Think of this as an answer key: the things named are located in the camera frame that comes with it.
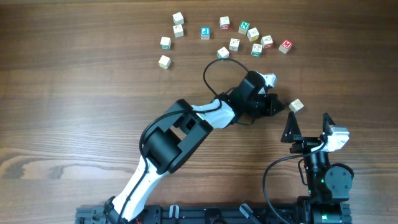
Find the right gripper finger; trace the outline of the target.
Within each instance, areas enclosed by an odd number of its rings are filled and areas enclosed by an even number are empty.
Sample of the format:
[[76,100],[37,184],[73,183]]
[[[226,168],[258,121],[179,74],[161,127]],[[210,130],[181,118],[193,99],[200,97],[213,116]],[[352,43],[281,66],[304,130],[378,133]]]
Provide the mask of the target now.
[[328,113],[323,114],[323,122],[322,122],[322,127],[323,127],[323,132],[327,135],[331,134],[331,127],[335,125],[335,122],[332,120],[330,115]]
[[297,123],[295,113],[291,111],[287,118],[287,124],[280,139],[283,143],[293,143],[302,140],[302,134]]

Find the red letter U block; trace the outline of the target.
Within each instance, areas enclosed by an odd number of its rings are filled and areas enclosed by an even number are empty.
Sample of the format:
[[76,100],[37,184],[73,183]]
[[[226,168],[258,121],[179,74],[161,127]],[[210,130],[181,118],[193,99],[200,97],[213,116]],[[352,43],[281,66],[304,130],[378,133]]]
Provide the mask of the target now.
[[293,111],[294,113],[300,111],[302,108],[304,108],[303,103],[299,100],[296,99],[293,102],[291,102],[291,104],[289,105],[289,109],[291,111]]

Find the wooden block green Z side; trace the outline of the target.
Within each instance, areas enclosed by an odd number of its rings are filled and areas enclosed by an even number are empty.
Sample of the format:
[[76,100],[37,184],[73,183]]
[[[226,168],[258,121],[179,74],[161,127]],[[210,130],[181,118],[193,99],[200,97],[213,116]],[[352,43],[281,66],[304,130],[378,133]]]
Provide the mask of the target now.
[[262,54],[262,45],[261,44],[253,44],[251,55],[253,57],[260,57]]

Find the wooden block green letter side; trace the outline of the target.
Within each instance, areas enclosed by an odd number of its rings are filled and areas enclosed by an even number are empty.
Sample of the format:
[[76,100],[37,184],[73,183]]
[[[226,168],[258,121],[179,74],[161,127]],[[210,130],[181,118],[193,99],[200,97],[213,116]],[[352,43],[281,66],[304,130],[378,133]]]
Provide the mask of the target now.
[[221,49],[219,49],[217,51],[217,57],[220,58],[220,59],[228,58],[229,57],[228,49],[226,47],[222,47]]

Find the wooden block with picture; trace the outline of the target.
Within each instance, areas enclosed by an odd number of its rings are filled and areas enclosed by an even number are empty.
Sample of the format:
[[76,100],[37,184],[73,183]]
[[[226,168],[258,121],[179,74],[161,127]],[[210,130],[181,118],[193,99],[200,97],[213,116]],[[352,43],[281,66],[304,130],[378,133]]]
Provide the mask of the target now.
[[231,38],[230,43],[229,43],[229,50],[238,51],[239,43],[240,43],[239,39]]

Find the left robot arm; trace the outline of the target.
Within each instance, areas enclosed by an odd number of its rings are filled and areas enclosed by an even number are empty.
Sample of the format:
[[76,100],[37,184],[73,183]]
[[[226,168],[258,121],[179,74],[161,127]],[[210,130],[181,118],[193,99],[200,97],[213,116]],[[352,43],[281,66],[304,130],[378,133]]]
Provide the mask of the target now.
[[104,205],[109,222],[133,221],[161,178],[181,168],[212,130],[237,124],[243,115],[256,119],[282,111],[277,95],[268,92],[276,83],[274,73],[249,71],[237,87],[221,93],[210,104],[176,101],[143,131],[135,173],[124,190]]

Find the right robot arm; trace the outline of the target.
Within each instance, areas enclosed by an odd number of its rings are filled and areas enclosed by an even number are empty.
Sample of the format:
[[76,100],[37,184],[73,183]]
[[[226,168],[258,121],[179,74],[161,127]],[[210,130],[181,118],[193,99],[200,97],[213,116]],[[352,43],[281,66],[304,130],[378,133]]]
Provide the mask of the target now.
[[308,197],[300,196],[292,209],[292,223],[352,223],[346,203],[352,188],[354,172],[342,163],[331,164],[329,154],[340,150],[349,140],[349,131],[338,126],[328,114],[323,115],[323,130],[319,137],[304,137],[295,113],[290,112],[281,137],[291,143],[290,153],[303,157],[305,173],[302,182],[308,187]]

